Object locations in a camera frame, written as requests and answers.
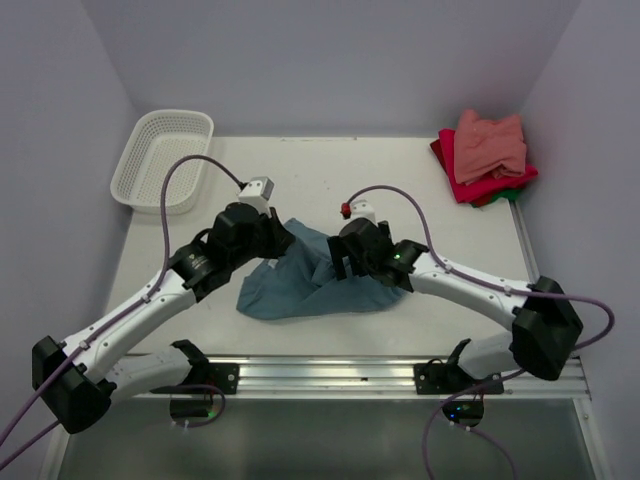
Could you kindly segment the blue-grey t shirt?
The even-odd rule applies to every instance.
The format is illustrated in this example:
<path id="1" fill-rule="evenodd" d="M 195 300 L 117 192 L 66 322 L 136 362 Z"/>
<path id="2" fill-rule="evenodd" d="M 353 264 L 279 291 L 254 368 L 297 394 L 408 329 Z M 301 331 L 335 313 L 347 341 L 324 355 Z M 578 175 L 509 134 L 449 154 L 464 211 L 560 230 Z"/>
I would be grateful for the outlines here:
<path id="1" fill-rule="evenodd" d="M 295 241 L 278 259 L 262 261 L 241 285 L 236 310 L 275 321 L 297 317 L 371 313 L 398 304 L 406 292 L 366 276 L 339 280 L 328 236 L 291 218 L 284 223 Z"/>

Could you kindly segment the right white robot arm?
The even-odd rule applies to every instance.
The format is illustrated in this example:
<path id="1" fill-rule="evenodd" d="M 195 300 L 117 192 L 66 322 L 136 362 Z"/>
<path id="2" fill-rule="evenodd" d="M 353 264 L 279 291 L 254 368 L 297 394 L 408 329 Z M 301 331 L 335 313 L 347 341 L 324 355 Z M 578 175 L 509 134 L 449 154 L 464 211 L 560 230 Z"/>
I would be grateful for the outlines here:
<path id="1" fill-rule="evenodd" d="M 491 337 L 462 340 L 433 373 L 454 391 L 468 392 L 480 380 L 512 370 L 555 381 L 582 333 L 583 324 L 561 287 L 547 277 L 509 285 L 455 262 L 436 261 L 421 243 L 395 243 L 387 223 L 366 218 L 349 222 L 328 246 L 340 280 L 349 274 L 368 276 L 387 287 L 448 300 L 502 327 Z"/>

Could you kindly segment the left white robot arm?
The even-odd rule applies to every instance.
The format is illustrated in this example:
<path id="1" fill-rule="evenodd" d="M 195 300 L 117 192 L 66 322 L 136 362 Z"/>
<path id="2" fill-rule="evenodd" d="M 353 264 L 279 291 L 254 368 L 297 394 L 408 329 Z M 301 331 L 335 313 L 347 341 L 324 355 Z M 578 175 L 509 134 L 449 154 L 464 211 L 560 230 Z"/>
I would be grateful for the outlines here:
<path id="1" fill-rule="evenodd" d="M 97 423 L 112 404 L 147 393 L 213 395 L 213 369 L 189 340 L 139 358 L 128 352 L 166 321 L 226 285 L 254 259 L 278 259 L 295 237 L 274 209 L 261 213 L 231 203 L 211 228 L 165 260 L 139 292 L 84 330 L 61 342 L 51 337 L 32 349 L 32 384 L 70 434 Z"/>

